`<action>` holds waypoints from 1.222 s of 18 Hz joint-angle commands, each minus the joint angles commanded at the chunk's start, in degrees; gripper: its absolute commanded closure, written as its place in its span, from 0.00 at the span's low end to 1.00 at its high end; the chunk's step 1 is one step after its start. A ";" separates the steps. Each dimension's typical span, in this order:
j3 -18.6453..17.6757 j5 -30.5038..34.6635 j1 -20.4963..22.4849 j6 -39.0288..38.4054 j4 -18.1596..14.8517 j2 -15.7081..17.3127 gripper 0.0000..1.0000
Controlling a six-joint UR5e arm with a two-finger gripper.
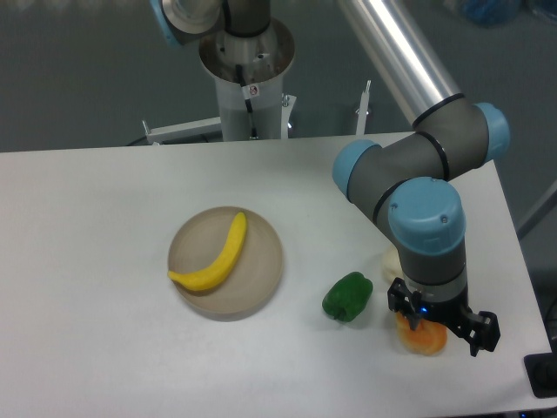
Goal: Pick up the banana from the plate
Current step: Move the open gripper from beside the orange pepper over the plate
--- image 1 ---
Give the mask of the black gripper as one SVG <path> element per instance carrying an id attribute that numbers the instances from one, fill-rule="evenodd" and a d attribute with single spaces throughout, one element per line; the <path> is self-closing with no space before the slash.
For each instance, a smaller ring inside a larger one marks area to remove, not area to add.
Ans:
<path id="1" fill-rule="evenodd" d="M 492 353 L 500 340 L 498 317 L 488 311 L 471 311 L 466 290 L 451 300 L 429 301 L 424 293 L 411 291 L 403 279 L 396 277 L 387 291 L 388 308 L 402 314 L 412 331 L 421 320 L 444 325 L 468 343 L 472 357 L 482 350 Z"/>

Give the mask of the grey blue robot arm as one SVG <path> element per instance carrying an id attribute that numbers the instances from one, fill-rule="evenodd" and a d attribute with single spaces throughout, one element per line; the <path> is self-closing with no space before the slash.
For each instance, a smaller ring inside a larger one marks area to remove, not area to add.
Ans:
<path id="1" fill-rule="evenodd" d="M 215 80 L 223 138 L 278 138 L 280 95 L 268 84 L 293 60 L 290 31 L 267 1 L 155 1 L 170 43 L 198 42 Z M 343 195 L 395 245 L 403 274 L 390 286 L 390 310 L 411 328 L 423 320 L 446 326 L 471 354 L 493 351 L 497 317 L 468 305 L 466 220 L 452 180 L 503 155 L 507 120 L 490 104 L 472 104 L 447 74 L 399 1 L 339 5 L 413 133 L 389 146 L 356 140 L 335 158 L 332 177 Z"/>

